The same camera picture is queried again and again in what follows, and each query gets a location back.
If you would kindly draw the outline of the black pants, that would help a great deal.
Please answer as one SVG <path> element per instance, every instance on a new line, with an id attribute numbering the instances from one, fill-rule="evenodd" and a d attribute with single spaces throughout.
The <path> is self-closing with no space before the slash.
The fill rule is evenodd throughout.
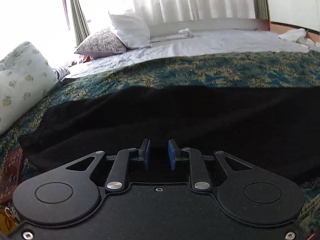
<path id="1" fill-rule="evenodd" d="M 131 87 L 49 108 L 19 137 L 49 171 L 94 151 L 151 141 L 150 166 L 169 168 L 168 141 L 203 154 L 225 151 L 298 184 L 319 177 L 319 88 Z"/>

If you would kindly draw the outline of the yellow patterned item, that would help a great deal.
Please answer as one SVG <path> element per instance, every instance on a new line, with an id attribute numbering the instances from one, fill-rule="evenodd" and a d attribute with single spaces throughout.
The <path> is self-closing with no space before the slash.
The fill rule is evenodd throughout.
<path id="1" fill-rule="evenodd" d="M 0 231 L 7 235 L 15 230 L 21 223 L 20 218 L 13 206 L 3 206 L 0 208 Z"/>

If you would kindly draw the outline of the floral grey pillow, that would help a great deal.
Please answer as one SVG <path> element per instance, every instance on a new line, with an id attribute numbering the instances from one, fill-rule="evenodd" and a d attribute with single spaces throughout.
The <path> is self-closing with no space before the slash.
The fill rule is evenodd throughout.
<path id="1" fill-rule="evenodd" d="M 103 29 L 86 37 L 75 49 L 75 54 L 94 59 L 125 53 L 127 47 L 111 31 Z"/>

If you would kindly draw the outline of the leaf print white duvet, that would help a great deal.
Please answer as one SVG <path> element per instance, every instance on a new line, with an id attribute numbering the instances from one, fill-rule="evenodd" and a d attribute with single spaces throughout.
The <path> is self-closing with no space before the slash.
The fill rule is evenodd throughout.
<path id="1" fill-rule="evenodd" d="M 57 74 L 31 42 L 1 60 L 1 134 L 56 85 Z"/>

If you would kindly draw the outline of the teal paisley bedspread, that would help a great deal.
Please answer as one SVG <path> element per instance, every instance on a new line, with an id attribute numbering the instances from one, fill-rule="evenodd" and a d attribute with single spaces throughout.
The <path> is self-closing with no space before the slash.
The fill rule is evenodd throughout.
<path id="1" fill-rule="evenodd" d="M 61 82 L 1 135 L 1 161 L 20 146 L 19 137 L 34 132 L 45 112 L 70 101 L 96 99 L 131 87 L 319 88 L 319 53 L 231 53 L 157 59 L 100 74 Z M 22 178 L 40 171 L 25 156 Z M 150 166 L 154 175 L 168 176 Z M 298 222 L 309 233 L 319 232 L 319 177 L 300 183 L 305 204 Z"/>

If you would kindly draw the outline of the white pillow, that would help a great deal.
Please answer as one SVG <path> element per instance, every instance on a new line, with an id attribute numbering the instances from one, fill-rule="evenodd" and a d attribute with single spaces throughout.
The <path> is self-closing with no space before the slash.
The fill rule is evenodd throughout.
<path id="1" fill-rule="evenodd" d="M 147 23 L 136 14 L 109 14 L 111 29 L 129 49 L 150 48 L 151 35 Z"/>

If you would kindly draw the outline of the small rolled white cloth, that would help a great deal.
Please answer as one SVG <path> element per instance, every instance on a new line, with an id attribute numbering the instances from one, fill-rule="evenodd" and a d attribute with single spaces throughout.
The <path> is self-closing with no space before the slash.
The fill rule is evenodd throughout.
<path id="1" fill-rule="evenodd" d="M 179 30 L 178 34 L 183 38 L 193 37 L 193 33 L 189 28 Z"/>

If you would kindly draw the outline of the green striped curtain left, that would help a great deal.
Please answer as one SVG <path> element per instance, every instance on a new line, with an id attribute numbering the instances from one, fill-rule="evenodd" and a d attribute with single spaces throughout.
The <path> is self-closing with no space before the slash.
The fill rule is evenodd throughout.
<path id="1" fill-rule="evenodd" d="M 76 47 L 90 35 L 85 15 L 79 0 L 70 0 Z"/>

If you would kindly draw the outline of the green striped curtain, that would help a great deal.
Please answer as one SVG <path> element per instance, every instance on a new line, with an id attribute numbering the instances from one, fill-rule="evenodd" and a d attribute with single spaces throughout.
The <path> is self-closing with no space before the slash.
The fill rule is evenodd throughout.
<path id="1" fill-rule="evenodd" d="M 85 15 L 79 0 L 70 0 L 76 47 L 90 35 Z"/>
<path id="2" fill-rule="evenodd" d="M 255 15 L 261 20 L 270 20 L 268 0 L 255 0 Z"/>

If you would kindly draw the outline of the crumpled white cloth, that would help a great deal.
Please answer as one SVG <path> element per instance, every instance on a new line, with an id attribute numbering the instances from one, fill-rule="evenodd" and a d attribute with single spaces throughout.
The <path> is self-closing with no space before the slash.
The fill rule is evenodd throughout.
<path id="1" fill-rule="evenodd" d="M 290 41 L 307 46 L 310 50 L 319 51 L 319 42 L 314 42 L 311 38 L 307 37 L 307 31 L 303 28 L 292 29 L 279 35 L 283 41 Z"/>

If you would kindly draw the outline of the green striped curtain right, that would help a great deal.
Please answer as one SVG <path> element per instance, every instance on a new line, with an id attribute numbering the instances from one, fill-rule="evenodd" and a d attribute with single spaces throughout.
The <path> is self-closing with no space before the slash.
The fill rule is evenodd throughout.
<path id="1" fill-rule="evenodd" d="M 268 0 L 255 0 L 255 15 L 261 20 L 270 20 Z"/>

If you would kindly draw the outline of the white sheer curtain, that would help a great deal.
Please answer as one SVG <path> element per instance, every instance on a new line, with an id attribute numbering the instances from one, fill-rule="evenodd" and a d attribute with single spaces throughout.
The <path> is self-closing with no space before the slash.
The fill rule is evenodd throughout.
<path id="1" fill-rule="evenodd" d="M 133 0 L 149 25 L 208 18 L 255 18 L 254 0 Z"/>

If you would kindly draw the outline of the wooden bed frame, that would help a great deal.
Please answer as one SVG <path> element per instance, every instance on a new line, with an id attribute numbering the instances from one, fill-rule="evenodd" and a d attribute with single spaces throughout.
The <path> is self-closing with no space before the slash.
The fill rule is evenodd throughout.
<path id="1" fill-rule="evenodd" d="M 284 34 L 289 30 L 304 29 L 306 31 L 307 38 L 310 38 L 313 42 L 319 42 L 319 31 L 286 23 L 270 22 L 269 20 L 254 20 L 258 24 L 259 30 L 268 30 L 278 34 Z"/>

